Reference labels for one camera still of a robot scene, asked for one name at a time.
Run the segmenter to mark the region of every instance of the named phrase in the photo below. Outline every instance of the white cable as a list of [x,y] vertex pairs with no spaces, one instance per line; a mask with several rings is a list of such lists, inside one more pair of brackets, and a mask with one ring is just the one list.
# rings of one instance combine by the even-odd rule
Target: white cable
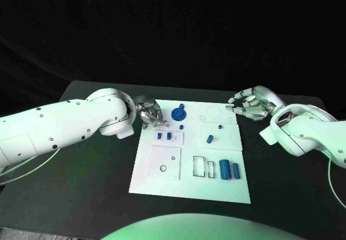
[[16,170],[21,166],[24,166],[25,164],[28,164],[35,158],[37,158],[37,157],[34,156],[34,157],[29,158],[25,162],[22,162],[16,167],[13,167],[9,171],[3,172],[3,173],[0,174],[0,177],[2,177],[3,175],[6,175],[8,173],[11,173],[13,170]]
[[341,204],[344,205],[344,207],[346,208],[342,200],[341,200],[339,197],[338,197],[336,191],[335,191],[335,189],[334,189],[332,181],[331,181],[331,162],[332,162],[332,160],[329,160],[329,164],[328,164],[328,181],[329,181],[329,185],[331,185],[331,189],[332,189],[334,195],[335,195],[338,201],[341,202]]
[[51,156],[51,158],[31,171],[28,172],[26,174],[24,174],[22,176],[16,177],[15,179],[9,180],[9,181],[5,181],[0,183],[0,186],[16,181],[18,179],[24,178],[26,175],[29,175],[32,172],[35,172],[48,162],[50,160],[54,158],[54,156],[57,155],[57,153],[60,152],[61,149],[57,150],[57,152],[54,153],[54,155]]

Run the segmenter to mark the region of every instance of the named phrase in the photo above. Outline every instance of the blue object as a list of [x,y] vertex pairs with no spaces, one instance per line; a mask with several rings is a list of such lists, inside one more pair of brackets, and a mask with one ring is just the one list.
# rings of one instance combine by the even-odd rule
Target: blue object
[[231,176],[231,167],[230,167],[230,161],[227,159],[220,160],[220,173],[221,173],[221,179],[230,180],[233,178]]
[[214,135],[210,135],[208,139],[207,139],[207,142],[211,144],[212,143],[212,140],[214,140]]
[[240,170],[238,170],[238,164],[237,163],[233,164],[233,169],[234,169],[234,177],[236,177],[236,179],[241,179],[241,177],[240,177]]
[[174,111],[172,111],[172,118],[176,121],[185,120],[185,118],[186,118],[186,111],[185,111],[185,105],[184,104],[179,105],[179,108],[174,109]]

